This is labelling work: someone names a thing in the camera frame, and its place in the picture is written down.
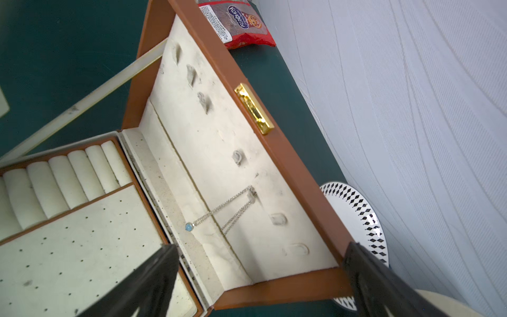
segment necklace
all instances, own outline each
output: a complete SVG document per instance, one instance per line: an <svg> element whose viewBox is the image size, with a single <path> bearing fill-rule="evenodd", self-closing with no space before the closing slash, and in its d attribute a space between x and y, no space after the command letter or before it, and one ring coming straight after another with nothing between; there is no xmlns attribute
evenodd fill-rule
<svg viewBox="0 0 507 317"><path fill-rule="evenodd" d="M229 232L229 230L231 230L232 226L234 226L234 224L238 221L239 217L245 212L245 210L255 202L255 198L257 197L257 192L255 191L255 189L253 188L252 185L248 186L247 188L243 189L242 191L240 191L239 193L237 193L236 195L232 196L231 198L229 198L229 200L225 201L224 203L222 203L221 205L219 205L218 207L216 207L215 209L213 209L212 211L206 213L205 215L203 215L202 217L200 217L199 219L197 219L196 221L194 222L187 222L185 224L185 230L187 231L192 231L194 229L194 227L200 225L201 223L204 222L204 220L208 219L208 217L210 217L211 215L213 215L214 213L216 213L217 211L219 211L220 209L222 209L224 206L226 206L228 203L230 203L231 201L233 201L234 199L238 198L239 196L241 196L242 194L244 194L245 192L248 192L248 202L243 206L241 207L223 226L222 228L220 228L222 230L222 232L224 233L224 235L227 234L227 232Z"/></svg>

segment ring roll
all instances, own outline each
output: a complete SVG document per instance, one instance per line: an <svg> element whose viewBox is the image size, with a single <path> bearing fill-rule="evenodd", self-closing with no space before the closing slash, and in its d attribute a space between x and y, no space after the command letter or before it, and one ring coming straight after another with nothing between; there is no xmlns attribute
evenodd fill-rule
<svg viewBox="0 0 507 317"><path fill-rule="evenodd" d="M88 199L85 192L68 158L64 155L55 156L48 162L69 208L74 208L87 202Z"/></svg>
<svg viewBox="0 0 507 317"><path fill-rule="evenodd" d="M21 226L12 211L4 178L0 177L0 240L21 230Z"/></svg>
<svg viewBox="0 0 507 317"><path fill-rule="evenodd" d="M127 168L125 167L125 164L123 163L123 160L120 157L113 141L109 140L106 143L102 143L101 147L109 165L111 166L111 169L115 173L118 183L120 183L120 186L125 186L126 184L132 182L129 173L127 172Z"/></svg>
<svg viewBox="0 0 507 317"><path fill-rule="evenodd" d="M5 172L4 181L12 210L21 229L24 230L47 219L24 168Z"/></svg>
<svg viewBox="0 0 507 317"><path fill-rule="evenodd" d="M85 151L78 150L70 152L68 160L78 177L79 183L85 192L88 200L95 199L104 194L104 189L98 180L97 174L93 170L90 160L86 156Z"/></svg>
<svg viewBox="0 0 507 317"><path fill-rule="evenodd" d="M86 148L85 152L92 163L93 169L95 170L104 191L108 193L119 188L120 185L118 185L118 182L116 181L116 177L105 158L102 148L98 145L93 145Z"/></svg>
<svg viewBox="0 0 507 317"><path fill-rule="evenodd" d="M48 162L32 163L26 171L46 217L52 218L69 210Z"/></svg>

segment cookie package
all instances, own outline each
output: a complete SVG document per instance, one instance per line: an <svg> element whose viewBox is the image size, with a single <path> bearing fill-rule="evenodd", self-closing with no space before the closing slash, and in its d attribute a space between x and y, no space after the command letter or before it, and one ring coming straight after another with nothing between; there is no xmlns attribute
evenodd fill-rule
<svg viewBox="0 0 507 317"><path fill-rule="evenodd" d="M198 0L197 3L227 49L250 44L276 46L267 26L248 1Z"/></svg>

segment brown leather trim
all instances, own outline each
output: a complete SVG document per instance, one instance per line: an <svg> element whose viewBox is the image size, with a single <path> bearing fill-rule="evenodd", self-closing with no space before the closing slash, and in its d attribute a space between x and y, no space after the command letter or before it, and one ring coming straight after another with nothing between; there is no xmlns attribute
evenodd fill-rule
<svg viewBox="0 0 507 317"><path fill-rule="evenodd" d="M86 207L86 206L88 206L88 205L93 204L94 202L97 202L97 201L99 201L99 200L101 200L101 199L104 199L104 198L106 198L106 197L108 197L108 196L111 196L111 195L113 195L113 194L115 194L115 193L117 193L117 192L119 192L119 191L121 191L121 190L123 190L123 189L125 189L125 188L127 188L127 187L130 187L130 186L132 186L132 185L133 185L133 183L128 183L128 184L126 184L126 185L123 185L122 187L117 188L117 189L115 189L115 190L113 190L113 191L111 191L111 192L108 192L108 193L107 193L107 194L105 194L105 195L102 195L102 196L97 197L97 198L95 198L95 199L93 199L93 200L87 201L87 202L85 202L85 203L83 203L83 204L80 204L79 206L76 206L76 207L74 207L74 208L72 208L72 209L70 209L70 210L67 210L66 212L63 212L63 213L61 213L61 214L59 214L59 215L54 216L53 218L50 218L50 219L48 219L48 220L44 220L44 221L39 222L38 224L36 224L36 225L34 225L34 226L32 226L32 227L26 228L25 230L23 230L23 231L21 231L21 232L18 232L18 233L16 233L16 234L13 234L13 235L11 235L11 236L8 236L7 238L5 238L5 239L3 239L2 241L0 241L0 245L6 244L6 243L8 243L8 242L11 242L12 240L15 240L15 239L19 238L20 236L24 236L24 235L26 235L27 233L30 233L30 232L32 232L32 231L34 231L34 230L36 230L36 229L41 228L42 226L45 226L45 225L47 225L47 224L52 223L53 221L56 221L56 220L58 220L58 219L60 219L60 218L63 218L63 217L65 217L65 216L67 216L67 215L70 215L70 214L72 214L73 212L76 212L76 211L78 211L78 210L80 210L80 209L82 209L82 208L84 208L84 207Z"/></svg>
<svg viewBox="0 0 507 317"><path fill-rule="evenodd" d="M213 311L213 306L208 308L208 311L206 312L206 315L204 315L203 317L208 317L209 315L211 315L211 312Z"/></svg>
<svg viewBox="0 0 507 317"><path fill-rule="evenodd" d="M192 300L194 301L194 303L197 307L197 313L195 313L195 315L193 317L201 316L204 309L202 308L201 303L199 303L199 300L197 299L197 296L195 295L194 290L192 289L192 286L190 286L189 280L188 280L187 276L185 275L185 272L183 271L181 265L179 266L178 274L182 278L183 283L185 284L185 287L187 288L187 291L189 291L190 297L192 297Z"/></svg>
<svg viewBox="0 0 507 317"><path fill-rule="evenodd" d="M224 292L215 310L265 306L352 296L352 288L341 268L313 271L272 279Z"/></svg>
<svg viewBox="0 0 507 317"><path fill-rule="evenodd" d="M167 0L150 0L148 2L137 58L169 36L175 16L176 14ZM139 126L159 67L160 59L132 78L122 129Z"/></svg>

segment black diamond pattern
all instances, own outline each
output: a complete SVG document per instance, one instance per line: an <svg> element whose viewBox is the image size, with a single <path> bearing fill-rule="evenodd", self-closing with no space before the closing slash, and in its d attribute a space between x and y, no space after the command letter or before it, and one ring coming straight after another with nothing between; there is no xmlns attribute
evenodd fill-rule
<svg viewBox="0 0 507 317"><path fill-rule="evenodd" d="M383 239L375 239L373 238L373 236L377 235L376 233L374 232L371 232L373 229L376 229L376 228L380 228L378 225L377 225L377 221L375 221L373 219L373 212L371 210L371 208L367 208L368 207L368 202L365 201L363 198L359 199L360 198L360 194L356 192L355 189L353 189L352 187L349 187L345 184L339 184L339 183L329 183L327 185L324 185L321 187L321 191L323 193L325 193L326 195L339 195L340 197L342 197L343 199L345 199L346 201L349 202L349 204L353 204L353 207L356 209L357 212L361 211L362 208L365 208L366 210L363 211L363 212L360 212L358 214L358 216L362 216L362 219L363 221L366 221L363 223L363 225L367 226L367 229L369 231L369 233L367 234L368 236L372 237L369 241L371 242L377 242L377 243L382 243L384 242ZM376 248L380 248L381 250L384 250L386 249L386 252L387 252L387 247L384 246L384 245L377 245L377 244L372 244L370 245L370 249L376 249ZM379 254L381 255L382 257L385 257L387 256L387 253L385 252L377 252L375 250L372 250L371 251L373 254ZM386 260L384 259L380 259L380 261L382 263L387 263Z"/></svg>

